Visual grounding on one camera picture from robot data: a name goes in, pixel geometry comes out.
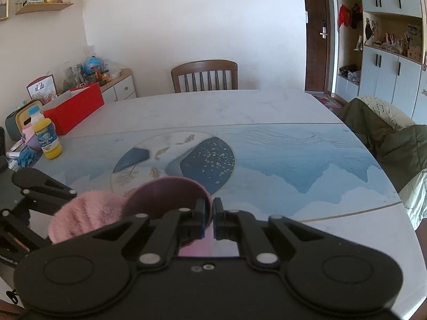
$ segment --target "bottle label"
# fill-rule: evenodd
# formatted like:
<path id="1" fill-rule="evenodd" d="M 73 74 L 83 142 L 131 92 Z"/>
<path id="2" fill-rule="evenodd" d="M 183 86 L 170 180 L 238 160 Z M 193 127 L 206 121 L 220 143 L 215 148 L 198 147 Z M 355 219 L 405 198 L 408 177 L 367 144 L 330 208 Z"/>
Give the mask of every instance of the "bottle label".
<path id="1" fill-rule="evenodd" d="M 56 135 L 53 124 L 49 124 L 44 129 L 35 132 L 44 153 L 54 150 L 59 145 L 59 138 Z"/>

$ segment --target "open box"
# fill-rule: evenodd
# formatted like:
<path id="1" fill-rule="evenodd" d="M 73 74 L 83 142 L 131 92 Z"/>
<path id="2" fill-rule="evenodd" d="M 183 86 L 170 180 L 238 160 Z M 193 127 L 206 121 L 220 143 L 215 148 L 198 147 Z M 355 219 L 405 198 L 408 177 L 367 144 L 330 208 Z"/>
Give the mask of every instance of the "open box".
<path id="1" fill-rule="evenodd" d="M 59 136 L 66 135 L 104 104 L 98 83 L 88 85 L 78 94 L 63 93 L 43 106 L 43 115 L 55 124 Z"/>

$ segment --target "red doormat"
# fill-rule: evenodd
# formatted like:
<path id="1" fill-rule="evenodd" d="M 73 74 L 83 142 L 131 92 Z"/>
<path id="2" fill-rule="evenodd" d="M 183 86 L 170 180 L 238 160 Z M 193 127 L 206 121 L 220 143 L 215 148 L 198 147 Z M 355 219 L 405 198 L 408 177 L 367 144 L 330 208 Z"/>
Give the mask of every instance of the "red doormat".
<path id="1" fill-rule="evenodd" d="M 337 100 L 326 95 L 324 93 L 311 93 L 321 104 L 323 104 L 326 108 L 343 108 L 343 105 L 340 104 Z"/>

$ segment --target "red cloth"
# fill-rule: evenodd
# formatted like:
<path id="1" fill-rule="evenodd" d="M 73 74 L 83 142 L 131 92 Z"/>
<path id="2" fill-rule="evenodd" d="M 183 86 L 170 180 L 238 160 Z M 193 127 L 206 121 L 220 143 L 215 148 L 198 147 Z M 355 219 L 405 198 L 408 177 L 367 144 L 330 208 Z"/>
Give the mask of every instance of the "red cloth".
<path id="1" fill-rule="evenodd" d="M 350 14 L 351 10 L 342 5 L 339 9 L 338 29 L 341 27 L 342 24 L 344 24 L 344 26 L 350 26 Z"/>

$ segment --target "white table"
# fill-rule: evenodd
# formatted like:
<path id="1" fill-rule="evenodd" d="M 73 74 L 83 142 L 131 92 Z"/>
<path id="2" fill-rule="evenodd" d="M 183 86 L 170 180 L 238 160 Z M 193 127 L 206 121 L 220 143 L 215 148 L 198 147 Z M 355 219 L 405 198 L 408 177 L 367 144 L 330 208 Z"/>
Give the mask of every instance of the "white table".
<path id="1" fill-rule="evenodd" d="M 113 159 L 116 158 L 115 162 L 117 161 L 117 155 L 114 153 L 119 149 L 119 144 L 117 147 L 105 146 L 108 138 L 114 139 L 115 143 L 133 138 L 137 141 L 139 136 L 137 133 L 141 133 L 144 138 L 153 138 L 164 133 L 159 130 L 167 133 L 209 130 L 209 133 L 214 135 L 216 133 L 232 135 L 233 129 L 245 129 L 246 126 L 271 129 L 272 124 L 281 124 L 281 126 L 295 124 L 289 126 L 300 125 L 304 129 L 315 126 L 312 124 L 318 124 L 320 130 L 345 131 L 345 126 L 334 114 L 311 95 L 301 91 L 239 90 L 160 95 L 104 105 L 64 136 L 63 155 L 54 161 L 40 160 L 37 168 L 61 182 L 67 182 L 65 173 L 59 171 L 65 167 L 64 162 L 67 163 L 67 158 L 72 160 L 85 153 L 94 153 L 94 157 L 107 158 L 109 155 L 107 153 L 110 153 Z M 354 137 L 351 132 L 347 136 L 351 139 Z M 97 149 L 94 152 L 90 146 L 93 146 L 96 140 L 100 141 L 100 145 L 94 147 Z M 376 169 L 375 172 L 382 172 L 382 170 Z M 90 179 L 73 180 L 67 185 L 75 187 L 78 191 L 90 188 L 101 189 L 106 182 L 110 182 L 110 174 L 101 173 Z M 385 186 L 389 188 L 391 183 L 388 180 L 386 182 Z M 334 186 L 329 184 L 325 191 L 334 191 Z M 230 193 L 237 188 L 229 189 L 228 192 L 222 189 L 218 194 L 221 198 L 229 196 L 231 199 Z M 347 212 L 339 212 L 339 215 L 331 215 L 330 213 L 341 210 L 339 208 L 343 206 L 331 205 L 328 209 L 327 204 L 323 205 L 319 202 L 317 207 L 307 206 L 307 210 L 299 211 L 295 218 L 302 219 L 320 230 L 367 245 L 393 257 L 403 270 L 404 285 L 392 310 L 401 318 L 409 319 L 423 302 L 427 292 L 427 272 L 422 252 L 406 211 L 394 189 L 389 189 L 386 197 L 379 197 L 375 191 L 369 191 L 371 192 L 367 194 L 372 193 L 371 197 L 366 197 L 365 194 L 364 198 L 346 200 L 351 202 L 349 206 L 353 207 L 358 205 L 354 201 L 360 201 L 360 210 L 352 208 Z M 327 214 L 317 213 L 315 208 L 323 208 L 323 206 Z"/>

